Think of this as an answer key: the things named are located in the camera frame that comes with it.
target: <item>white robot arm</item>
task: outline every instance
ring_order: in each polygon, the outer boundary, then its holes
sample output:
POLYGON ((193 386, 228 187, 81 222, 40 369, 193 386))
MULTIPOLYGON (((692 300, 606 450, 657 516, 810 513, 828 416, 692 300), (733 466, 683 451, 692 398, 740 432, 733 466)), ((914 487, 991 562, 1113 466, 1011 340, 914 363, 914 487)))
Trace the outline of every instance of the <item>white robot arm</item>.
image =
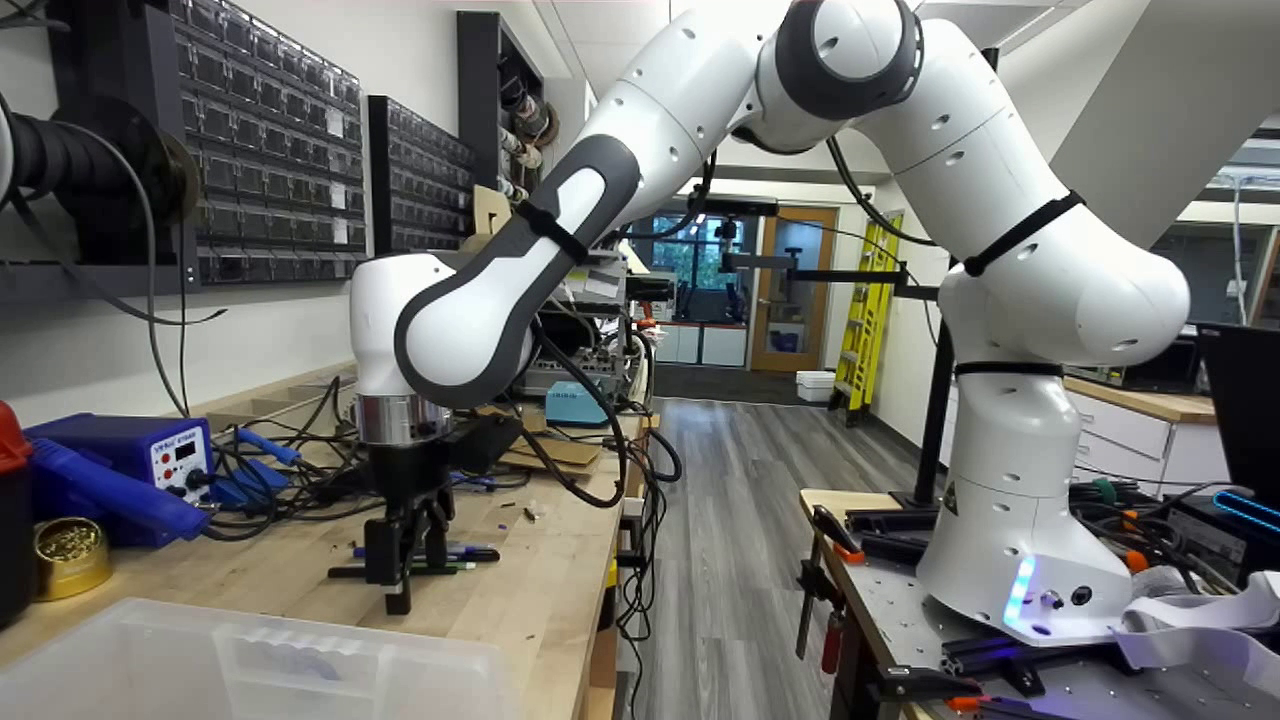
POLYGON ((428 257, 359 268, 359 432, 415 446, 428 407, 500 398, 578 251, 657 212, 728 132, 806 152, 846 123, 881 144, 926 229, 963 261, 940 296, 960 362, 951 487, 920 582, 1027 643, 1097 643, 1137 584, 1069 516, 1076 413, 1060 369, 1158 357, 1190 286, 1076 203, 960 29, 901 0, 798 0, 762 38, 682 18, 486 257, 461 274, 428 257))

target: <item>table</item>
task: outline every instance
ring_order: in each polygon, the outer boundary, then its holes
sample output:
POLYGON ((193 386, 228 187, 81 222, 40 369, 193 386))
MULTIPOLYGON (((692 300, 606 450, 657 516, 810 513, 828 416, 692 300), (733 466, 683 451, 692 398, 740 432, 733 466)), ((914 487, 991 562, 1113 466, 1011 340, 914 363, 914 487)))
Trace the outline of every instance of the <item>table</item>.
MULTIPOLYGON (((881 513, 895 510, 886 493, 802 493, 802 510, 814 513, 881 513)), ((944 640, 989 636, 989 627, 970 623, 930 592, 905 570, 887 564, 846 564, 828 542, 816 542, 834 584, 849 600, 846 655, 834 692, 834 720, 866 718, 950 718, 940 706, 881 706, 877 683, 887 668, 940 668, 944 640)), ((1031 702, 1040 711, 1058 718, 1105 718, 1105 720, 1158 720, 1158 718, 1278 718, 1278 702, 1243 687, 1242 679, 1213 675, 1206 668, 1170 668, 1170 671, 1123 671, 1109 652, 1071 652, 1048 666, 1038 666, 1044 695, 1031 702)), ((980 675, 989 695, 1015 695, 1002 675, 980 675)))
MULTIPOLYGON (((611 479, 618 458, 606 451, 586 487, 609 496, 611 479)), ((480 640, 504 655, 520 718, 611 718, 618 643, 600 632, 600 609, 621 510, 590 510, 554 479, 488 496, 457 493, 449 537, 500 547, 500 564, 415 582, 407 616, 385 616, 385 592, 363 582, 327 582, 327 570, 346 564, 351 542, 363 537, 370 516, 291 519, 244 546, 193 542, 161 551, 116 551, 116 575, 100 592, 38 606, 16 627, 0 632, 0 666, 120 595, 150 595, 480 640)))
POLYGON ((1133 477, 1154 496, 1228 479, 1226 440, 1208 398, 1123 391, 1069 380, 1082 446, 1076 477, 1133 477))

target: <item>plastic storage bin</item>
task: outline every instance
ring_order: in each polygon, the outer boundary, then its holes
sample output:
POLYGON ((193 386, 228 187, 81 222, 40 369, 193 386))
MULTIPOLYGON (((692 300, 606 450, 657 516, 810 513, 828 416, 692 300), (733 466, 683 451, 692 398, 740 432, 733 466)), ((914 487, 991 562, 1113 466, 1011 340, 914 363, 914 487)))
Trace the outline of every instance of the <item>plastic storage bin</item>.
POLYGON ((120 600, 0 671, 3 720, 504 720, 480 643, 120 600))
POLYGON ((798 371, 798 398, 806 403, 828 403, 838 398, 838 371, 798 371))

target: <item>floor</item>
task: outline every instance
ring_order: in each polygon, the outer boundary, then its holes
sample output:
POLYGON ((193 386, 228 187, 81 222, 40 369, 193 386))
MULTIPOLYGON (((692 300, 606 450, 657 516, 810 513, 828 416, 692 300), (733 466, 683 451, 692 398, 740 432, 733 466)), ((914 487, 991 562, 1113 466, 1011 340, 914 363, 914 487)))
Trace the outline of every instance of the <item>floor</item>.
POLYGON ((914 487, 917 458, 877 423, 806 403, 660 401, 683 458, 657 551, 652 640, 621 668, 621 720, 826 720, 834 679, 798 662, 810 551, 802 487, 914 487))
POLYGON ((657 398, 802 403, 798 377, 714 363, 660 363, 657 398))

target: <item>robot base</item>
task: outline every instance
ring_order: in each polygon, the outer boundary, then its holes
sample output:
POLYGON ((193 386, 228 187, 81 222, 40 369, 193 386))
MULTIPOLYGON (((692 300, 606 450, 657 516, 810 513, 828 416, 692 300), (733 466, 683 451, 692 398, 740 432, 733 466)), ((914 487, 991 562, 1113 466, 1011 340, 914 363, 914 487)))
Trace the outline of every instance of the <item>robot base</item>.
POLYGON ((1048 513, 1038 528, 1010 524, 1015 501, 980 483, 951 483, 944 505, 917 570, 940 606, 1031 650, 1113 640, 1137 584, 1088 528, 1069 513, 1048 513))

